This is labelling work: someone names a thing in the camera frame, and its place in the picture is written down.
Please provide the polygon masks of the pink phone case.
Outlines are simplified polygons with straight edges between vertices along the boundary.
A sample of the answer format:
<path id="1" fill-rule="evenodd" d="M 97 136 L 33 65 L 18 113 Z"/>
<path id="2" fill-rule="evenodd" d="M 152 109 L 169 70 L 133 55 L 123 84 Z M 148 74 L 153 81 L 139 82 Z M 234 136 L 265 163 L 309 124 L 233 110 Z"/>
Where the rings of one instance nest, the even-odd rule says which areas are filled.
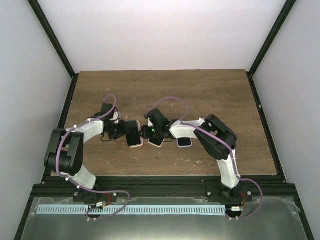
<path id="1" fill-rule="evenodd" d="M 143 138 L 140 135 L 141 124 L 139 121 L 129 122 L 129 134 L 127 135 L 127 144 L 130 148 L 137 148 L 143 145 Z"/>

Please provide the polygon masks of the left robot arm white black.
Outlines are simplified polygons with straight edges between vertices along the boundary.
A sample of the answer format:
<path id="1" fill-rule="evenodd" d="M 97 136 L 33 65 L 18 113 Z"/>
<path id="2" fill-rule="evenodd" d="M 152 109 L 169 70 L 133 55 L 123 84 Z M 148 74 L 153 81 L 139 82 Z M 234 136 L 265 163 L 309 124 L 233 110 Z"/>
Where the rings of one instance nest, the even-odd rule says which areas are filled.
<path id="1" fill-rule="evenodd" d="M 108 141 L 111 142 L 125 134 L 126 123 L 121 120 L 116 104 L 103 103 L 100 112 L 85 122 L 52 131 L 44 167 L 73 183 L 78 189 L 85 190 L 84 195 L 91 202 L 97 202 L 102 195 L 120 193 L 120 190 L 102 191 L 97 186 L 97 177 L 83 164 L 84 144 L 96 136 L 108 135 Z"/>

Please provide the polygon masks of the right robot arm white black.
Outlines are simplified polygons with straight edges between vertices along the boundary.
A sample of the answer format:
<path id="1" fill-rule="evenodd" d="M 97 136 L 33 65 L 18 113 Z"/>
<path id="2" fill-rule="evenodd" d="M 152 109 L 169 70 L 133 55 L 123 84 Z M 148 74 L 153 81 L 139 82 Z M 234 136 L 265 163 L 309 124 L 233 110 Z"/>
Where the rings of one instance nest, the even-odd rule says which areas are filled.
<path id="1" fill-rule="evenodd" d="M 223 198 L 229 202 L 240 196 L 240 174 L 236 163 L 237 135 L 218 117 L 209 114 L 193 121 L 168 120 L 155 108 L 144 115 L 148 120 L 139 132 L 143 139 L 197 139 L 204 150 L 217 161 Z"/>

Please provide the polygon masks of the black phone teal edge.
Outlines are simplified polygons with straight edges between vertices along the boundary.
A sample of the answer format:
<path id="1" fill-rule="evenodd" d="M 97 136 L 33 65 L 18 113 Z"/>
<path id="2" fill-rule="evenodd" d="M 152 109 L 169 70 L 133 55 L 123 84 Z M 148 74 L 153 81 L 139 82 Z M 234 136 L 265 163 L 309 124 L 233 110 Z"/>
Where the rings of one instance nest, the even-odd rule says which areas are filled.
<path id="1" fill-rule="evenodd" d="M 142 144 L 142 140 L 139 135 L 139 125 L 137 121 L 128 121 L 126 123 L 127 133 L 126 141 L 130 148 L 138 147 Z"/>

